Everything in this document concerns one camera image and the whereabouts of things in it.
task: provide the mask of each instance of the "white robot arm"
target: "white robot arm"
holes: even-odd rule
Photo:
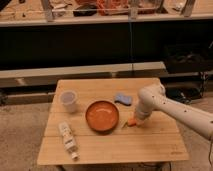
[[[162,84],[142,88],[135,108],[136,120],[145,120],[154,109],[161,110],[209,141],[213,140],[213,114],[168,99]]]

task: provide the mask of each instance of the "concrete floor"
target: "concrete floor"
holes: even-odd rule
[[[56,171],[54,166],[38,166],[36,164],[42,135],[50,108],[49,99],[34,104],[8,104],[0,107],[0,171]],[[213,93],[205,94],[199,103],[192,106],[213,113]],[[190,160],[172,162],[173,171],[207,171],[209,170],[209,142],[178,123]],[[140,164],[126,165],[90,165],[70,167],[67,170],[88,171],[139,171]]]

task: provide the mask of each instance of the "paper cup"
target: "paper cup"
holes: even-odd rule
[[[60,103],[66,108],[67,112],[74,113],[77,109],[77,95],[74,91],[64,91],[59,97]]]

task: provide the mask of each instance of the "orange object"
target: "orange object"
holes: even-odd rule
[[[97,0],[97,7],[101,15],[127,13],[128,0]]]
[[[93,130],[106,132],[112,130],[117,125],[119,112],[111,102],[97,101],[88,107],[86,120]]]
[[[129,118],[127,121],[127,126],[135,126],[135,125],[136,125],[135,117]]]

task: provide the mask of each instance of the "tabletop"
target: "tabletop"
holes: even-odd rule
[[[140,88],[159,83],[157,78],[60,80],[49,113],[37,163],[39,165],[106,164],[164,162],[187,160],[188,153],[175,120],[154,111],[141,127],[123,127],[138,103]],[[77,93],[77,112],[69,114],[59,103],[66,90]],[[113,103],[116,93],[132,96],[133,104],[115,104],[119,123],[108,135],[91,130],[85,119],[86,109],[98,100]],[[78,144],[79,160],[73,161],[65,151],[58,130],[60,122],[68,122]]]

